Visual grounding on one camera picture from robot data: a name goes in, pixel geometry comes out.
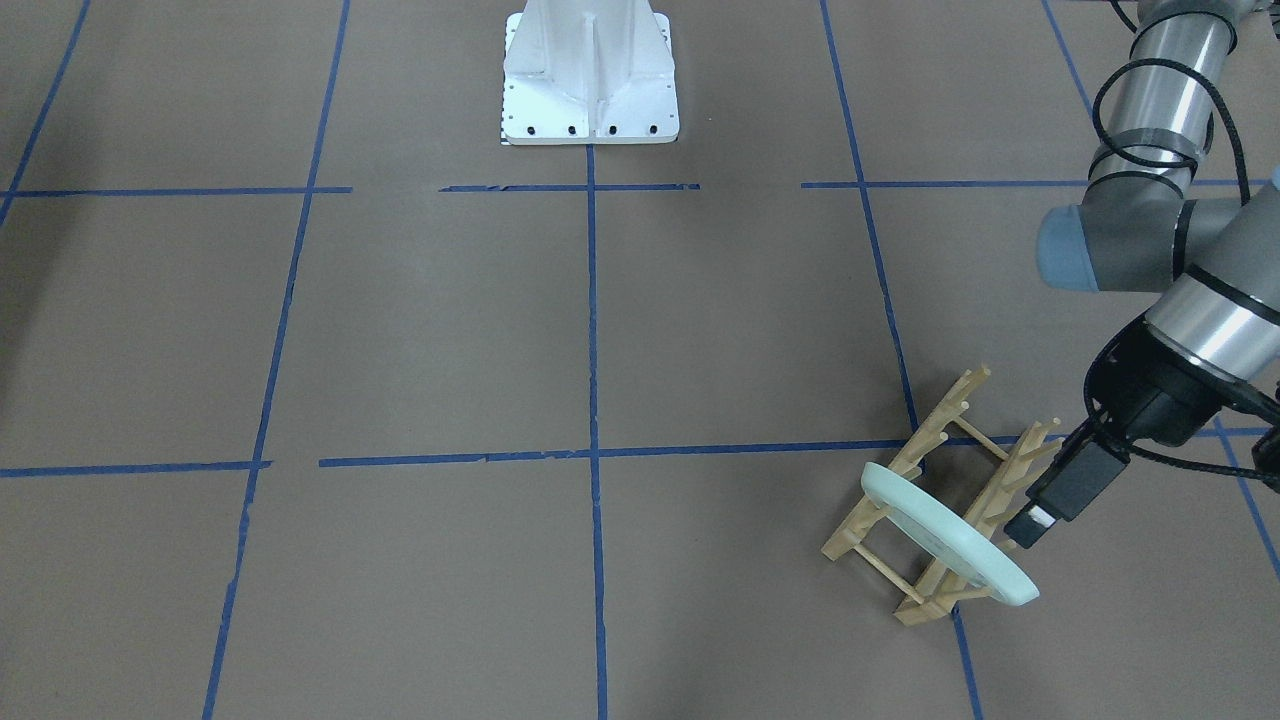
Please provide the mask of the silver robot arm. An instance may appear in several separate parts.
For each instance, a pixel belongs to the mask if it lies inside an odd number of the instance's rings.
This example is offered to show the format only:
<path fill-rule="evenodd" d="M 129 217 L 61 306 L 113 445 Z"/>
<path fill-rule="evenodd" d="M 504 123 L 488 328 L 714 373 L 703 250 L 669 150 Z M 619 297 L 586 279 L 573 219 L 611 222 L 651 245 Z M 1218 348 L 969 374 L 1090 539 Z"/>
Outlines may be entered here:
<path fill-rule="evenodd" d="M 1089 183 L 1042 220 L 1039 275 L 1156 301 L 1085 372 L 1085 420 L 1005 524 L 1023 548 L 1078 518 L 1134 457 L 1184 468 L 1146 442 L 1180 447 L 1225 409 L 1268 425 L 1247 475 L 1277 487 L 1277 395 L 1254 386 L 1277 361 L 1277 181 L 1251 188 L 1216 86 L 1242 22 L 1266 6 L 1138 3 L 1128 63 L 1094 97 Z"/>

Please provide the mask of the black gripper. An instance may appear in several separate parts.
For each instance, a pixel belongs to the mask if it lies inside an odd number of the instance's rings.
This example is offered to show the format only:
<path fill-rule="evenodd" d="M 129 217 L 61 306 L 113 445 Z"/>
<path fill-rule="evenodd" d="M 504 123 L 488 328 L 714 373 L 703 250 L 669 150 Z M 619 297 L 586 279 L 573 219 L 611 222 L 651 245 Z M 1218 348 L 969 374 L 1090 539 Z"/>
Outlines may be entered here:
<path fill-rule="evenodd" d="M 1028 550 L 1055 524 L 1076 519 L 1129 466 L 1123 439 L 1184 445 L 1222 410 L 1216 382 L 1161 342 L 1143 316 L 1129 322 L 1085 372 L 1091 416 L 1027 489 L 1005 536 Z"/>

